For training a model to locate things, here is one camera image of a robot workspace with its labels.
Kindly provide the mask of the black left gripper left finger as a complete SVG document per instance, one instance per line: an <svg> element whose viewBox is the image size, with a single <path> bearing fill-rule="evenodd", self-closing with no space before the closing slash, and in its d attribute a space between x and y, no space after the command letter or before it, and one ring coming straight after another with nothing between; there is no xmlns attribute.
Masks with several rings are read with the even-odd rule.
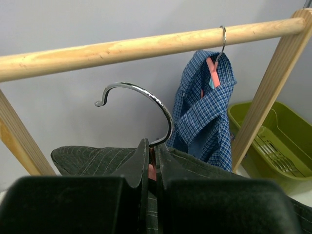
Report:
<svg viewBox="0 0 312 234"><path fill-rule="evenodd" d="M117 210L117 233L146 233L148 173L149 142L144 138L135 153L113 173L114 176L122 178Z"/></svg>

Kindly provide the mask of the black pinstriped shirt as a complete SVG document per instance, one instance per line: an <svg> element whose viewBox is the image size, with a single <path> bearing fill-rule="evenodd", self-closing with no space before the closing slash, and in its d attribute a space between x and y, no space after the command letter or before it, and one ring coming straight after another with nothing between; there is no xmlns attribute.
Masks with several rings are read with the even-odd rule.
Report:
<svg viewBox="0 0 312 234"><path fill-rule="evenodd" d="M94 148L87 146L64 146L51 152L54 165L63 176L101 176L109 175L122 166L134 153L135 148ZM169 148L171 156L182 167L201 177L241 179L240 175L220 169L205 163L193 156ZM157 199L156 199L156 173L149 166L149 203L146 227L148 234L158 233Z"/></svg>

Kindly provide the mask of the pink hanger of black shirt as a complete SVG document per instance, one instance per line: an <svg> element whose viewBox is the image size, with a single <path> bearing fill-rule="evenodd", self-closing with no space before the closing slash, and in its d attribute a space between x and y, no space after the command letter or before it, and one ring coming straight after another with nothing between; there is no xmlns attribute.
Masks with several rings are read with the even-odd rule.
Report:
<svg viewBox="0 0 312 234"><path fill-rule="evenodd" d="M155 95L128 82L117 82L108 85L103 91L102 99L96 101L95 106L105 106L108 101L109 92L115 88L128 89L139 93L142 95L142 99L149 103L148 106L144 106L143 103L137 101L135 106L132 108L130 103L127 101L126 106L124 106L119 113L112 113L110 115L111 120L118 120L120 123L115 125L104 125L103 129L105 130L106 135L112 136L115 141L120 142L115 146L116 148L121 148L122 146L133 146L135 141L141 142L142 139L147 139L145 133L147 133L151 126L157 125L154 121L155 114L151 111L152 107L157 107L160 115L166 119L168 125L166 134L154 141L147 139L149 142L149 166L152 165L156 173L156 147L160 144L165 144L165 142L172 135L174 126L172 116L164 104ZM113 173L103 176L106 178L118 177L113 175Z"/></svg>

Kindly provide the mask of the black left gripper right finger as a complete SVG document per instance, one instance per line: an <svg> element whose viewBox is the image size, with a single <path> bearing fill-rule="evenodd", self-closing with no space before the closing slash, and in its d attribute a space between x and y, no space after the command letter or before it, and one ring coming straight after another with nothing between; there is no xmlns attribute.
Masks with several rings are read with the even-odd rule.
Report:
<svg viewBox="0 0 312 234"><path fill-rule="evenodd" d="M174 186L195 178L183 168L170 154L165 144L156 147L156 194L158 211L158 231L160 234L172 234L176 224L174 215L179 205Z"/></svg>

